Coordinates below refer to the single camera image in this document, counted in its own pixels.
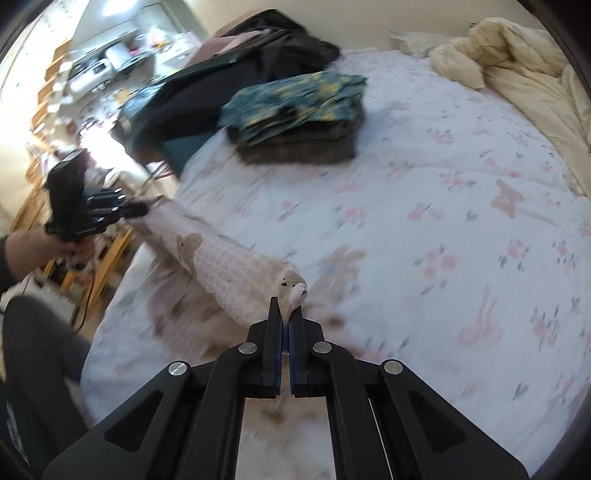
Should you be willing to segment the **person's left hand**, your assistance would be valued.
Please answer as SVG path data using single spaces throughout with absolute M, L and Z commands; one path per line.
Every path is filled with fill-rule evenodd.
M 43 228 L 11 233 L 5 242 L 5 259 L 12 277 L 20 281 L 35 269 L 59 258 L 70 259 L 73 264 L 86 263 L 94 255 L 91 237 L 77 242 L 63 242 Z

